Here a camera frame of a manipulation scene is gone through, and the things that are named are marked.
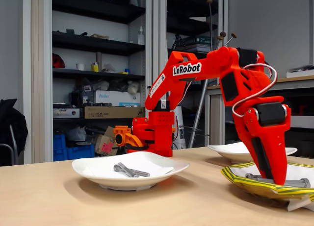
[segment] table surface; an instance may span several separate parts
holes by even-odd
[[[102,189],[72,161],[0,168],[1,226],[302,226],[314,212],[274,208],[220,173],[230,162],[208,148],[174,151],[185,171],[140,192]],[[314,165],[314,160],[289,157]]]

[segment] black jacket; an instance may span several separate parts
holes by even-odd
[[[28,135],[25,116],[13,108],[17,99],[0,101],[0,144],[13,147],[9,126],[12,125],[15,141],[18,146],[18,155],[25,148]],[[10,152],[0,146],[0,166],[10,165]]]

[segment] white box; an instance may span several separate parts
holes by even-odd
[[[103,90],[97,90],[94,92],[94,103],[111,103],[112,106],[139,106],[139,99],[139,93],[131,95],[128,92]]]
[[[79,118],[79,108],[54,108],[53,118]]]
[[[287,72],[287,78],[314,75],[314,70],[305,70],[294,73]]]

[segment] cup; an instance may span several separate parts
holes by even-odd
[[[77,69],[80,70],[80,71],[84,71],[85,70],[85,64],[77,63]]]

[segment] chair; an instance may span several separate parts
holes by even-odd
[[[12,125],[10,125],[10,133],[11,133],[13,147],[7,144],[0,144],[0,147],[6,147],[7,149],[9,149],[11,166],[13,166],[13,165],[17,165],[18,163],[18,147],[14,138]]]

